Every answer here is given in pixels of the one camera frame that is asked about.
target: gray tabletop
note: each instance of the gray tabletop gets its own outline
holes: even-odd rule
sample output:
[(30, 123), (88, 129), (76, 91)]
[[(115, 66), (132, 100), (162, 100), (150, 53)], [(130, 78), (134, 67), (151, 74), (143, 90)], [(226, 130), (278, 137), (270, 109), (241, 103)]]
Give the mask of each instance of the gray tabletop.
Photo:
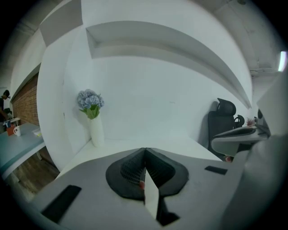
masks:
[(39, 126), (25, 123), (20, 125), (21, 136), (8, 136), (7, 132), (0, 134), (0, 173), (5, 172), (14, 162), (23, 157), (36, 146), (44, 142), (43, 137), (37, 137), (32, 132)]

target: chair headrest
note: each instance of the chair headrest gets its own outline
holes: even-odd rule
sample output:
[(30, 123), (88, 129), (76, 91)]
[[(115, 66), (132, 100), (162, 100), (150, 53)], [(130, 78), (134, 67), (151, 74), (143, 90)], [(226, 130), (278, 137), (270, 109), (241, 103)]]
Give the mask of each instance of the chair headrest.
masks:
[(217, 112), (220, 116), (234, 116), (236, 113), (236, 107), (232, 102), (218, 98), (219, 105)]

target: person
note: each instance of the person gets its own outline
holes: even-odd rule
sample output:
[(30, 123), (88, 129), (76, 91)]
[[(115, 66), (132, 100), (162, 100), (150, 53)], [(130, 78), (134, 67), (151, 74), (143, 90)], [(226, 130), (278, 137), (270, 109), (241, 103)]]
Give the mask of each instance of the person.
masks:
[(9, 95), (9, 91), (5, 90), (3, 95), (0, 97), (0, 133), (4, 132), (3, 122), (9, 119), (8, 115), (4, 112), (4, 100), (6, 100)]

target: vase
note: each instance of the vase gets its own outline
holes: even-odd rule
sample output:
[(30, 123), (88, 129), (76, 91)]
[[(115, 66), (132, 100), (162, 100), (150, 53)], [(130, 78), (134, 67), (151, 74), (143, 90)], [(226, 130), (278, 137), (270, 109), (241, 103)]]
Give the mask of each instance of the vase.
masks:
[(104, 146), (104, 131), (100, 114), (96, 118), (89, 120), (90, 120), (90, 134), (93, 145), (95, 147)]

